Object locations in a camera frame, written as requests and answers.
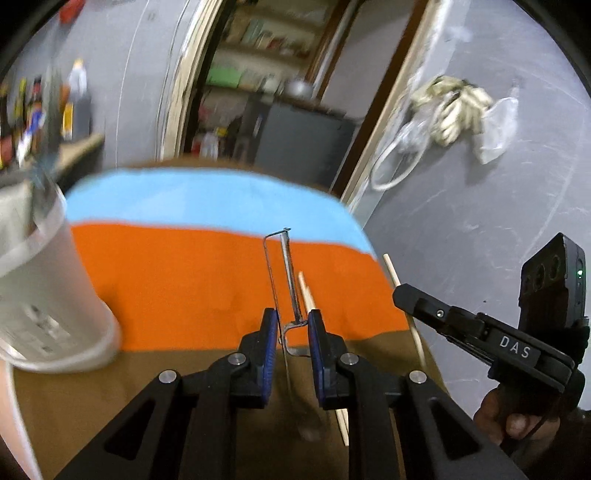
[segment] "light blue cloth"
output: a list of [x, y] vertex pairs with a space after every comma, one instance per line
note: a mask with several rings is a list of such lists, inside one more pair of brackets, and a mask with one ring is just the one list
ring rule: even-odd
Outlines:
[[291, 228], [295, 241], [374, 255], [361, 227], [331, 195], [265, 175], [217, 168], [114, 170], [67, 197], [70, 223], [198, 228], [263, 237]]

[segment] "door frame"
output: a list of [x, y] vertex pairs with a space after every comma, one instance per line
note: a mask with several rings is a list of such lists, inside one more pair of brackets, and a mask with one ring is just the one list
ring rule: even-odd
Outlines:
[[[400, 116], [397, 114], [400, 113], [405, 87], [428, 50], [427, 43], [433, 21], [442, 5], [450, 1], [452, 0], [415, 0], [398, 47], [335, 181], [333, 193], [343, 203], [352, 203], [368, 178], [381, 141], [392, 127], [393, 121]], [[235, 0], [202, 0], [195, 12], [174, 75], [159, 160], [178, 156], [183, 151], [189, 108], [195, 95], [199, 94], [198, 88], [194, 88], [199, 87], [196, 81], [202, 77], [201, 70], [206, 64], [208, 47], [215, 41], [216, 29], [221, 31], [223, 28], [219, 25], [222, 11], [225, 6], [234, 2]], [[344, 35], [340, 42], [344, 43], [346, 37]]]

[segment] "camera lens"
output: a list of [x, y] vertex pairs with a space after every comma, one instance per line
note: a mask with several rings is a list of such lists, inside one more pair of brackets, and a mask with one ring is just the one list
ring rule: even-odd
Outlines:
[[542, 288], [542, 285], [544, 284], [544, 274], [545, 274], [544, 266], [540, 265], [538, 267], [538, 270], [535, 272], [534, 291], [538, 291], [540, 288]]
[[550, 278], [554, 280], [558, 276], [558, 269], [560, 268], [560, 259], [555, 255], [550, 263]]

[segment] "finger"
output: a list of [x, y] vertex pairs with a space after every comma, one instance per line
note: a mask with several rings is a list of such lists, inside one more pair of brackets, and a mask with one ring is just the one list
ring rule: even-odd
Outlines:
[[474, 424], [495, 445], [500, 445], [503, 441], [503, 429], [492, 417], [483, 411], [482, 407], [474, 415]]
[[[507, 417], [506, 430], [514, 439], [521, 440], [540, 422], [541, 417], [535, 415], [512, 414]], [[533, 434], [533, 440], [554, 438], [560, 428], [560, 419], [547, 420]]]
[[499, 392], [497, 389], [491, 390], [486, 394], [480, 405], [480, 411], [490, 419], [495, 419], [500, 411]]

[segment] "white plastic cup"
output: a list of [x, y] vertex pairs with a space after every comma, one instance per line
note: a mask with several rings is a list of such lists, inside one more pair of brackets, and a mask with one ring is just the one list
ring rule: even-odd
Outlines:
[[26, 184], [0, 190], [0, 358], [43, 373], [102, 367], [119, 351], [121, 331], [82, 266], [66, 200], [57, 192], [25, 236], [27, 194]]

